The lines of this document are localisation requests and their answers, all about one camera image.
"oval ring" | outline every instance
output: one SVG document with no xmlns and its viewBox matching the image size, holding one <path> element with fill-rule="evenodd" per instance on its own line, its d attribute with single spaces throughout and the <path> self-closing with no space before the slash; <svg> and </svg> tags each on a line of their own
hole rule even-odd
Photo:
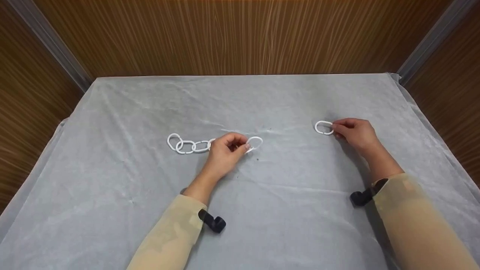
<svg viewBox="0 0 480 270">
<path fill-rule="evenodd" d="M 259 144 L 257 147 L 250 147 L 250 149 L 248 149 L 247 152 L 245 152 L 245 154 L 248 153 L 248 152 L 251 152 L 251 151 L 253 151 L 253 150 L 255 150 L 255 149 L 258 149 L 258 148 L 260 147 L 260 145 L 262 145 L 262 143 L 264 143 L 264 140 L 263 140 L 262 138 L 260 138 L 260 137 L 257 137 L 257 136 L 250 137 L 250 138 L 248 139 L 247 143 L 249 143 L 252 139 L 260 140 L 260 144 Z"/>
<path fill-rule="evenodd" d="M 173 136 L 175 136 L 175 137 L 177 137 L 178 139 L 180 139 L 179 143 L 181 143 L 181 146 L 180 146 L 179 149 L 182 149 L 182 147 L 183 147 L 183 140 L 181 139 L 180 135 L 178 135 L 177 133 L 172 133 L 172 134 L 168 135 L 168 137 L 167 137 L 167 144 L 168 144 L 168 146 L 170 146 L 170 148 L 171 148 L 173 151 L 176 151 L 175 148 L 174 148 L 174 147 L 172 146 L 172 144 L 170 143 L 170 139 L 171 139 Z"/>
<path fill-rule="evenodd" d="M 201 144 L 201 143 L 207 144 L 207 147 L 203 148 L 203 149 L 197 149 L 197 144 Z M 203 152 L 206 152 L 208 150 L 210 150 L 210 148 L 208 147 L 208 141 L 199 141 L 199 142 L 195 143 L 195 150 L 193 150 L 193 152 L 194 153 L 203 153 Z"/>
<path fill-rule="evenodd" d="M 329 124 L 330 126 L 333 125 L 332 122 L 320 120 L 315 124 L 315 131 L 317 133 L 320 133 L 320 134 L 323 134 L 323 135 L 332 135 L 333 134 L 333 129 L 330 132 L 321 132 L 320 130 L 318 130 L 318 124 L 320 124 L 320 123 Z"/>
<path fill-rule="evenodd" d="M 191 151 L 188 151 L 188 152 L 183 152 L 183 151 L 180 151 L 180 147 L 179 147 L 179 144 L 183 142 L 183 143 L 186 143 L 186 144 L 191 144 L 192 145 L 192 150 Z M 177 142 L 177 145 L 175 146 L 175 151 L 179 154 L 192 154 L 195 150 L 197 149 L 197 145 L 195 144 L 194 141 L 180 141 L 180 142 Z"/>
<path fill-rule="evenodd" d="M 215 141 L 215 139 L 216 139 L 216 138 L 213 138 L 213 139 L 208 140 L 208 143 L 207 143 L 208 151 L 210 151 L 210 147 L 212 147 L 212 142 Z"/>
</svg>

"wrinkled fabric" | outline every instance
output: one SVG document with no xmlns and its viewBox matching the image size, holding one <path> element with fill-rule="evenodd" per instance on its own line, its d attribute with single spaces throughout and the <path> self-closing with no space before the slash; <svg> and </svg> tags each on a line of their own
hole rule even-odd
<svg viewBox="0 0 480 270">
<path fill-rule="evenodd" d="M 60 138 L 60 135 L 63 132 L 63 126 L 67 122 L 67 119 L 63 120 L 55 130 L 50 141 L 43 149 L 42 154 L 38 158 L 35 166 L 33 167 L 32 171 L 28 175 L 27 179 L 25 179 L 24 183 L 22 184 L 21 188 L 17 191 L 15 196 L 13 196 L 10 203 L 7 207 L 3 210 L 0 216 L 0 243 L 2 242 L 3 238 L 7 234 L 8 230 L 12 226 L 12 223 L 15 221 L 18 212 L 22 209 L 30 191 L 32 190 L 33 186 L 35 185 L 38 177 L 42 173 L 50 155 L 55 149 L 57 142 Z"/>
<path fill-rule="evenodd" d="M 388 74 L 96 79 L 11 222 L 0 265 L 127 268 L 207 157 L 173 152 L 167 136 L 236 131 L 264 143 L 219 183 L 209 212 L 227 226 L 200 234 L 186 269 L 391 269 L 378 214 L 349 200 L 370 181 L 365 162 L 313 129 L 343 117 L 371 121 L 478 262 L 480 193 L 413 104 Z"/>
</svg>

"black plastic clip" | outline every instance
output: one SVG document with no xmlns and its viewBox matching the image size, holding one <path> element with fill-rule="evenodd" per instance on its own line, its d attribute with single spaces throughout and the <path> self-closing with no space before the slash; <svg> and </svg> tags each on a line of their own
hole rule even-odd
<svg viewBox="0 0 480 270">
<path fill-rule="evenodd" d="M 356 207 L 365 206 L 369 203 L 375 194 L 377 194 L 385 183 L 388 181 L 388 178 L 383 178 L 377 181 L 373 187 L 367 188 L 364 192 L 355 191 L 350 195 L 350 200 L 352 201 L 353 205 Z"/>
<path fill-rule="evenodd" d="M 213 216 L 205 211 L 205 209 L 200 209 L 200 211 L 198 211 L 198 217 L 215 233 L 221 233 L 227 225 L 225 220 L 221 217 L 213 219 Z"/>
</svg>

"wooden wall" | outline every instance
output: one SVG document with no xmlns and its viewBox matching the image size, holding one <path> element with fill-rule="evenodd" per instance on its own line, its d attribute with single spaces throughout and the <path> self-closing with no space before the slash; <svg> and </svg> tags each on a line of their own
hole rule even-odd
<svg viewBox="0 0 480 270">
<path fill-rule="evenodd" d="M 81 92 L 6 1 L 0 1 L 0 213 Z"/>
<path fill-rule="evenodd" d="M 396 72 L 451 0 L 35 0 L 92 78 Z"/>
<path fill-rule="evenodd" d="M 480 186 L 480 2 L 406 89 Z"/>
</svg>

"arm sleeve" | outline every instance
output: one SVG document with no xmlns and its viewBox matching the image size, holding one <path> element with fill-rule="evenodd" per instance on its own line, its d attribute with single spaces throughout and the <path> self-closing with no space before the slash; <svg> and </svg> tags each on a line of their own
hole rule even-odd
<svg viewBox="0 0 480 270">
<path fill-rule="evenodd" d="M 198 211 L 206 208 L 178 195 L 142 241 L 127 270 L 182 270 L 202 230 Z"/>
<path fill-rule="evenodd" d="M 402 269 L 479 269 L 453 229 L 408 174 L 389 177 L 373 199 Z"/>
</svg>

